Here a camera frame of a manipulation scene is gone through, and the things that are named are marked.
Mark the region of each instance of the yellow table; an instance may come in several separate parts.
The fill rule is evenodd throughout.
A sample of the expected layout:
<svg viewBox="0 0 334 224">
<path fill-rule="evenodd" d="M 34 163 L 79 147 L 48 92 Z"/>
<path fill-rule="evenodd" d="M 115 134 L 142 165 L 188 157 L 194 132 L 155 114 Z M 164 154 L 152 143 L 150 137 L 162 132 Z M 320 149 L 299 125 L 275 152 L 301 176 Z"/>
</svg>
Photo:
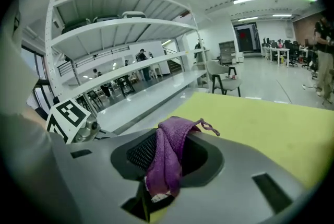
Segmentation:
<svg viewBox="0 0 334 224">
<path fill-rule="evenodd" d="M 173 115 L 192 121 L 203 118 L 222 138 L 261 151 L 307 188 L 324 176 L 333 158 L 333 111 L 195 93 Z"/>
</svg>

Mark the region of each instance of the chair seat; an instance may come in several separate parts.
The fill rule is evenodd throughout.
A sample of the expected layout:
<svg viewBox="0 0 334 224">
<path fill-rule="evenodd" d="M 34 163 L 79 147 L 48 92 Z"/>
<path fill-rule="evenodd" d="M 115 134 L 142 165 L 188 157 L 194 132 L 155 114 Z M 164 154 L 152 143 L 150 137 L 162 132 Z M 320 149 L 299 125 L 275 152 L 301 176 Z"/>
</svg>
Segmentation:
<svg viewBox="0 0 334 224">
<path fill-rule="evenodd" d="M 239 78 L 228 79 L 228 78 L 225 78 L 225 75 L 220 75 L 220 78 L 221 78 L 221 83 L 223 85 L 224 90 L 229 90 L 229 91 L 234 90 L 234 89 L 238 88 L 242 83 L 242 80 L 239 79 Z M 214 87 L 215 88 L 220 88 L 220 84 L 219 84 L 218 80 L 215 80 Z"/>
</svg>

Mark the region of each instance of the white metal shelf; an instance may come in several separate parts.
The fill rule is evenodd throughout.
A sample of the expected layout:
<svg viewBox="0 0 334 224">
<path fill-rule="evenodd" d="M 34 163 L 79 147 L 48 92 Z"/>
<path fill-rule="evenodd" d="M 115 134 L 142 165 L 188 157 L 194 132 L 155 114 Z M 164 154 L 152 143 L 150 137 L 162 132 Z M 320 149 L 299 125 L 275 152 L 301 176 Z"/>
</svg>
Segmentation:
<svg viewBox="0 0 334 224">
<path fill-rule="evenodd" d="M 88 92 L 98 86 L 101 86 L 106 82 L 110 82 L 111 80 L 115 80 L 117 78 L 120 78 L 121 76 L 128 75 L 131 72 L 143 69 L 153 64 L 171 60 L 177 57 L 181 57 L 186 54 L 194 54 L 196 52 L 199 52 L 199 50 L 182 51 L 182 52 L 177 52 L 174 54 L 168 54 L 168 55 L 163 55 L 163 56 L 159 56 L 155 58 L 150 58 L 146 61 L 142 61 L 142 62 L 138 62 L 138 63 L 130 64 L 128 66 L 121 67 L 119 69 L 106 73 L 102 76 L 89 80 L 88 82 L 82 84 L 81 86 L 78 86 L 77 88 L 71 91 L 63 93 L 64 99 L 74 98 L 82 93 Z"/>
<path fill-rule="evenodd" d="M 115 46 L 177 38 L 196 27 L 158 19 L 116 19 L 92 23 L 65 33 L 50 45 L 72 60 L 102 53 Z"/>
<path fill-rule="evenodd" d="M 205 73 L 205 70 L 183 72 L 157 83 L 99 112 L 98 122 L 102 129 L 113 132 L 163 102 Z"/>
<path fill-rule="evenodd" d="M 79 18 L 93 22 L 96 16 L 122 15 L 125 11 L 141 11 L 147 18 L 174 20 L 188 7 L 173 0 L 58 0 L 53 4 L 63 23 Z"/>
</svg>

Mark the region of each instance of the brown wall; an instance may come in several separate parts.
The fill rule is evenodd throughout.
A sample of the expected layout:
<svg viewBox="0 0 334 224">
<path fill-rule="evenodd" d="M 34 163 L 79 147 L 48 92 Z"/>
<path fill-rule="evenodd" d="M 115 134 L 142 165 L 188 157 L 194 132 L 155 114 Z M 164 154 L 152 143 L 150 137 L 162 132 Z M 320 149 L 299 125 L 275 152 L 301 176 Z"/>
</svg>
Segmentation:
<svg viewBox="0 0 334 224">
<path fill-rule="evenodd" d="M 313 44 L 314 25 L 321 19 L 321 14 L 313 14 L 293 23 L 296 40 L 300 45 L 305 45 L 305 39 L 309 44 Z"/>
</svg>

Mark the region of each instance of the purple towel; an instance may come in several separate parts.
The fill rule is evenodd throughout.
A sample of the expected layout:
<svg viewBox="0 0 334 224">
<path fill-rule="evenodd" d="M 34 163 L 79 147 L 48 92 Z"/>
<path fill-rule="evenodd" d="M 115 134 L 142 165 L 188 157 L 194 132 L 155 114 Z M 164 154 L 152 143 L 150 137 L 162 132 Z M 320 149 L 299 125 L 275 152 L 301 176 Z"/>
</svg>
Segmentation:
<svg viewBox="0 0 334 224">
<path fill-rule="evenodd" d="M 202 118 L 193 122 L 172 116 L 159 123 L 156 133 L 156 156 L 146 173 L 146 185 L 152 197 L 168 191 L 177 197 L 182 176 L 181 160 L 184 140 L 190 130 L 200 131 L 196 126 L 199 123 L 204 129 L 212 130 L 217 136 L 220 136 L 220 133 Z"/>
</svg>

